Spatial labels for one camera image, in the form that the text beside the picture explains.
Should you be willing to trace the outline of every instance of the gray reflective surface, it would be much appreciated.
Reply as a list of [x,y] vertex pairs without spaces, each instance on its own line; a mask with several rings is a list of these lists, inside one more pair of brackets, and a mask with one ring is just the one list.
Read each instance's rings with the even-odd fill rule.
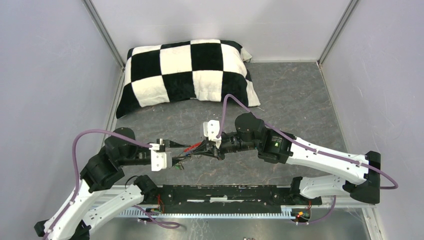
[[[319,218],[327,209],[313,209]],[[92,240],[369,240],[361,209],[336,209],[325,221],[296,226],[286,219],[161,219],[183,225],[164,229],[155,224],[115,218],[92,235]]]
[[[344,151],[341,131],[324,81],[315,63],[247,63],[261,105],[253,107],[262,119],[283,131],[309,142]],[[244,113],[230,103],[225,131],[235,131],[234,120]],[[220,120],[222,103],[195,99],[144,107],[117,121],[116,127],[129,127],[137,140],[154,142],[164,138],[179,143],[199,141],[201,124]],[[318,177],[316,169],[288,164],[271,164],[257,158],[256,151],[227,154],[225,160],[193,158],[185,170],[151,172],[150,166],[124,167],[124,184],[132,175],[148,174],[158,184],[290,184],[293,177]]]

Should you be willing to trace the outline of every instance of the purple cable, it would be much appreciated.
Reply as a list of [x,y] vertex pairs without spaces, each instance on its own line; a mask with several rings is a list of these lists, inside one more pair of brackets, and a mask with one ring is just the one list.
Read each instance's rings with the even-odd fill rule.
[[310,225],[310,224],[316,224],[321,222],[322,220],[325,220],[326,218],[328,218],[331,213],[333,213],[334,208],[336,206],[336,195],[333,196],[333,201],[332,201],[332,205],[330,207],[330,210],[327,212],[327,214],[325,214],[323,217],[317,219],[317,220],[313,220],[313,221],[308,221],[308,222],[298,222],[298,225]]
[[91,134],[91,133],[99,133],[99,134],[107,134],[107,135],[111,135],[117,138],[120,138],[122,140],[125,140],[127,142],[130,142],[132,144],[138,145],[140,147],[144,147],[144,148],[151,148],[152,145],[150,144],[145,144],[139,141],[136,141],[134,139],[131,139],[129,137],[126,137],[124,135],[118,134],[116,132],[112,132],[112,131],[106,131],[103,129],[90,129],[90,130],[85,130],[83,132],[81,132],[80,134],[78,134],[75,139],[73,140],[72,143],[72,163],[73,163],[73,171],[75,173],[75,191],[73,192],[68,204],[63,208],[63,210],[57,215],[57,217],[54,219],[54,221],[51,223],[50,227],[45,231],[45,235],[43,237],[43,240],[46,240],[47,237],[49,236],[49,232],[48,231],[53,231],[53,228],[56,226],[56,224],[58,223],[58,221],[61,219],[61,217],[65,214],[65,212],[68,210],[68,208],[71,206],[70,203],[73,202],[75,200],[75,198],[77,197],[78,191],[80,189],[80,173],[78,171],[78,163],[77,163],[77,143],[78,140],[86,135],[86,134]]
[[[243,105],[243,103],[241,103],[235,96],[233,96],[231,94],[227,94],[227,95],[225,95],[224,101],[223,101],[222,118],[221,118],[221,121],[219,123],[219,132],[218,132],[218,135],[216,136],[217,138],[221,137],[221,134],[224,131],[224,123],[225,123],[225,115],[226,115],[226,111],[227,111],[227,101],[228,101],[228,98],[232,98],[238,105],[240,105],[242,108],[244,108],[248,113],[252,113],[253,116],[255,116],[256,118],[259,118],[248,107],[246,107],[245,105]],[[304,145],[304,144],[302,144],[300,142],[297,142],[294,139],[291,139],[289,136],[287,136],[282,131],[280,131],[278,128],[272,126],[268,122],[264,121],[264,123],[265,123],[265,125],[267,127],[269,127],[270,129],[276,131],[278,134],[280,134],[281,136],[283,136],[285,139],[289,140],[291,143],[293,143],[293,144],[295,144],[295,145],[297,145],[297,146],[299,146],[301,148],[304,148],[306,150],[312,151],[312,152],[314,152],[316,154],[321,154],[321,155],[324,155],[324,156],[327,156],[327,157],[331,157],[331,158],[343,160],[343,161],[349,162],[351,164],[364,166],[364,167],[366,167],[366,168],[368,168],[370,170],[373,170],[374,172],[376,172],[376,173],[378,173],[380,175],[383,175],[386,179],[388,179],[391,183],[393,183],[393,186],[381,186],[380,189],[390,190],[390,189],[397,189],[399,187],[399,184],[392,177],[390,177],[385,172],[381,171],[380,169],[378,169],[376,167],[373,167],[373,166],[371,166],[369,164],[366,164],[366,163],[362,163],[361,164],[359,161],[355,161],[355,160],[349,159],[347,157],[335,155],[335,154],[328,153],[328,152],[325,152],[325,151],[320,151],[320,150],[317,150],[317,149],[315,149],[313,147],[306,146],[306,145]]]
[[141,210],[153,223],[157,224],[158,226],[164,228],[164,229],[177,229],[181,226],[181,224],[179,224],[178,222],[173,222],[173,221],[156,221],[156,219],[154,219],[148,212],[146,212],[146,210],[144,210],[143,208],[134,205],[133,206],[136,209]]

